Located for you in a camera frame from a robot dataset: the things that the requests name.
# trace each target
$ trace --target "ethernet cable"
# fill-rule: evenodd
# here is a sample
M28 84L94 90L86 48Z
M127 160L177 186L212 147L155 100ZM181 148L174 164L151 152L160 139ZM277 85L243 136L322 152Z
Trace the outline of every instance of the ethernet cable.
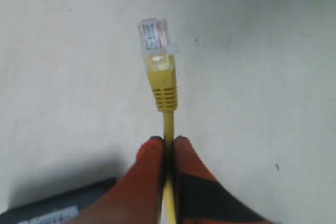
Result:
M148 79L158 111L163 112L163 139L166 147L166 184L163 190L169 224L176 224L172 149L174 139L174 111L177 108L177 88L174 54L177 47L170 44L165 19L147 19L139 23L142 54Z

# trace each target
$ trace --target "yellow ethernet cable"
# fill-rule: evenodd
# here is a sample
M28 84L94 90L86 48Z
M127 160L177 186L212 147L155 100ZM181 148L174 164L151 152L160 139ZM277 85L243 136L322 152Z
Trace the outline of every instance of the yellow ethernet cable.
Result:
M169 224L176 224L172 181L172 145L174 111L177 108L177 88L174 54L165 19L147 19L139 23L142 54L158 111L163 112L163 139L166 146L166 184L163 190Z

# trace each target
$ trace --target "concrete floor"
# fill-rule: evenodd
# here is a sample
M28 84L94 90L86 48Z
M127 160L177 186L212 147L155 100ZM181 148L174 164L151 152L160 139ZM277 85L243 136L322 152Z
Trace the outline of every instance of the concrete floor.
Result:
M180 46L176 134L260 214L336 223L336 0L0 0L0 211L120 176L162 133L150 17Z

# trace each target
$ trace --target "white floor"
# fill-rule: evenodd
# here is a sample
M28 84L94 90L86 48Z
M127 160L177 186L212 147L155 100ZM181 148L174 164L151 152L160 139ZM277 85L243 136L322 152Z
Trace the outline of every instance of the white floor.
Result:
M176 134L260 214L336 223L336 0L0 0L0 210L120 176L161 134L150 17L181 50Z

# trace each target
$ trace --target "black device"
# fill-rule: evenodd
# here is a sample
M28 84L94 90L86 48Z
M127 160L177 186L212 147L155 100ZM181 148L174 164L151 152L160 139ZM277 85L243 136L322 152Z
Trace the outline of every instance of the black device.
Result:
M0 215L1 224L62 224L102 197L117 182L116 178L81 187Z

